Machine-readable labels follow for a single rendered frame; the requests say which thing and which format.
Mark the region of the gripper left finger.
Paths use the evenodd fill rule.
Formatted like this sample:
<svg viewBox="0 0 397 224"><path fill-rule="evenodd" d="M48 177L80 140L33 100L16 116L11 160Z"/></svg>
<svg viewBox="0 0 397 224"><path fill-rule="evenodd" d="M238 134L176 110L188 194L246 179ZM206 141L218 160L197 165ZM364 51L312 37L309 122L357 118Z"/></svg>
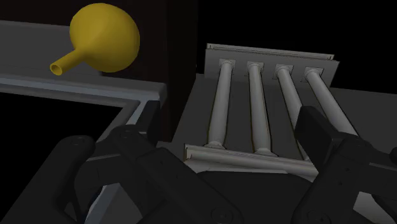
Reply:
<svg viewBox="0 0 397 224"><path fill-rule="evenodd" d="M127 175L138 173L160 202L138 224L243 224L239 209L166 148L156 148L137 125L115 127L104 143L117 151ZM89 136L59 141L0 224L85 224L77 182L94 154Z"/></svg>

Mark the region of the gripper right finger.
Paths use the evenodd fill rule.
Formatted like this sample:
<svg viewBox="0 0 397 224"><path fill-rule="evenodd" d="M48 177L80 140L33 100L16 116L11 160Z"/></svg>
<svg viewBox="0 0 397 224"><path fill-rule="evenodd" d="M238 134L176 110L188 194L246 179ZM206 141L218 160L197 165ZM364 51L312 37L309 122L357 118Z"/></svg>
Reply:
<svg viewBox="0 0 397 224"><path fill-rule="evenodd" d="M300 109L295 137L318 174L294 210L292 224L370 224L354 212L369 193L397 224L397 147L390 153L338 131L316 108Z"/></svg>

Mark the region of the grey columned temple figure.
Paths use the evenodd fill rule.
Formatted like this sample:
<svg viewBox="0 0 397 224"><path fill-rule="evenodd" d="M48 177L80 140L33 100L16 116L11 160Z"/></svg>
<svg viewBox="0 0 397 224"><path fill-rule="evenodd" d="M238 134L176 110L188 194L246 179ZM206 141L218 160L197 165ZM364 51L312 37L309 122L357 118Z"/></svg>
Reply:
<svg viewBox="0 0 397 224"><path fill-rule="evenodd" d="M278 157L272 149L265 89L279 86L289 124L296 126L303 106L297 88L312 89L330 123L340 132L357 132L329 90L338 62L325 53L297 52L207 44L205 75L217 79L207 144L185 146L185 162L196 171L267 171L291 173L312 179L317 170L303 148L302 159ZM250 121L253 152L225 147L233 81L249 84Z"/></svg>

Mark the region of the yellow round vase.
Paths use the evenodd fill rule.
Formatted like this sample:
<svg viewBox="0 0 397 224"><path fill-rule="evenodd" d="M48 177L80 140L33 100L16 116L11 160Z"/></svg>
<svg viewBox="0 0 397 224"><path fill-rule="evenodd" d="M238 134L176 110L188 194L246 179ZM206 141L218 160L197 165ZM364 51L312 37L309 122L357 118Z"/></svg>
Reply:
<svg viewBox="0 0 397 224"><path fill-rule="evenodd" d="M72 18L69 36L74 50L50 64L50 71L60 76L78 64L105 73L129 67L140 47L140 34L132 17L122 9L93 3Z"/></svg>

